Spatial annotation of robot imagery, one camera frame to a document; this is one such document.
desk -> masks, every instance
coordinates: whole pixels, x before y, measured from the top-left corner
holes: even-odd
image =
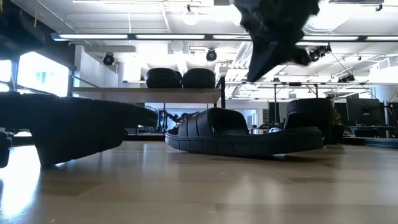
[[[393,131],[392,126],[349,126],[356,137],[365,138],[389,138],[389,131]]]

light fixture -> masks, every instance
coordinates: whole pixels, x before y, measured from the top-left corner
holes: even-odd
[[[251,40],[249,34],[237,34],[237,35],[213,35],[214,39],[217,40]]]
[[[209,49],[206,55],[206,60],[208,62],[214,62],[215,60],[217,60],[217,53],[215,49]]]
[[[199,21],[199,13],[191,10],[191,6],[188,4],[187,10],[184,11],[184,13],[182,14],[182,21],[186,25],[190,26],[196,25],[196,23],[198,23]]]
[[[129,80],[124,80],[123,83],[144,84],[145,81],[129,81]]]
[[[137,39],[167,39],[167,40],[195,40],[204,39],[204,35],[200,34],[137,34]]]
[[[128,39],[127,34],[60,34],[61,39],[84,40],[84,39]]]
[[[370,41],[398,41],[398,36],[370,36],[366,38]]]
[[[103,63],[104,65],[107,66],[112,66],[114,64],[115,60],[113,57],[113,53],[106,53],[106,56],[104,57]]]
[[[201,5],[200,1],[134,1],[134,0],[73,0],[74,3],[87,3],[87,4],[191,4],[195,6]]]
[[[305,28],[327,33],[335,30],[355,15],[361,6],[359,4],[329,4],[327,1],[321,1],[319,8],[317,16],[310,17]]]
[[[333,35],[308,35],[304,36],[302,40],[307,41],[353,41],[358,40],[358,36],[333,36]]]
[[[326,54],[331,52],[330,45],[328,46],[319,46],[315,50],[310,51],[310,58],[312,62],[317,62],[319,59],[326,56]]]
[[[298,42],[297,46],[328,46],[328,42]]]
[[[200,46],[189,46],[189,51],[201,51],[206,52],[208,47],[200,47]]]

white wall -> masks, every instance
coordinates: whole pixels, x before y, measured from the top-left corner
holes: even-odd
[[[85,52],[84,46],[77,45],[75,52],[76,76],[99,87],[117,87],[118,74]],[[92,87],[80,82],[79,87]]]
[[[398,66],[377,69],[370,69],[369,82],[372,83],[398,83]],[[398,94],[396,92],[398,86],[372,86],[372,94],[381,101],[397,102]]]
[[[140,88],[138,83],[123,83],[124,80],[129,80],[129,69],[126,63],[119,63],[118,65],[118,87],[119,88]]]

slide sandal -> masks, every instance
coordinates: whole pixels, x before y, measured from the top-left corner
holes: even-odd
[[[182,151],[236,157],[266,157],[323,147],[318,128],[294,128],[270,134],[249,134],[237,111],[211,108],[167,131],[166,143]]]

black object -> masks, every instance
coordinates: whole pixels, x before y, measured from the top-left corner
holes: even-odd
[[[269,107],[269,116],[268,116],[268,123],[269,124],[279,124],[280,123],[280,112],[279,112],[279,103],[270,102],[268,104]]]
[[[318,128],[252,135],[241,113],[222,108],[210,108],[184,121],[167,131],[165,141],[188,152],[256,158],[323,147]]]
[[[208,62],[214,62],[215,60],[217,60],[217,53],[215,49],[209,49],[206,55],[206,60]]]
[[[11,147],[11,140],[7,138],[7,134],[0,132],[0,168],[4,168],[8,165]]]
[[[348,125],[385,125],[384,107],[377,99],[347,99]]]
[[[334,124],[330,128],[330,133],[327,139],[328,144],[338,144],[343,139],[345,126],[343,124]]]
[[[182,74],[179,71],[175,71],[175,73],[177,74],[177,78],[179,78],[180,80],[182,80]]]
[[[333,122],[333,104],[329,99],[293,100],[287,105],[285,129],[317,127],[322,136],[328,135]]]
[[[0,12],[0,60],[19,58],[24,53],[44,46],[42,31],[30,23],[26,13],[9,0],[2,2]]]
[[[241,25],[250,33],[253,51],[248,81],[255,82],[285,62],[308,65],[305,49],[296,47],[302,28],[319,12],[319,0],[235,0],[242,14]]]
[[[182,88],[215,88],[216,75],[205,68],[189,69],[182,78]]]
[[[152,68],[145,79],[148,88],[181,88],[181,76],[169,68]]]
[[[312,62],[317,62],[319,59],[326,56],[327,53],[331,52],[330,44],[327,46],[319,46],[315,50],[310,51],[310,58]]]
[[[106,53],[106,56],[104,57],[103,62],[107,66],[113,65],[113,63],[114,63],[113,53]]]
[[[338,83],[348,83],[348,82],[353,82],[355,81],[355,77],[353,74],[349,74],[346,77],[342,77],[338,79]]]
[[[156,113],[112,101],[0,93],[0,126],[29,129],[42,167],[119,146],[124,128],[155,126]]]

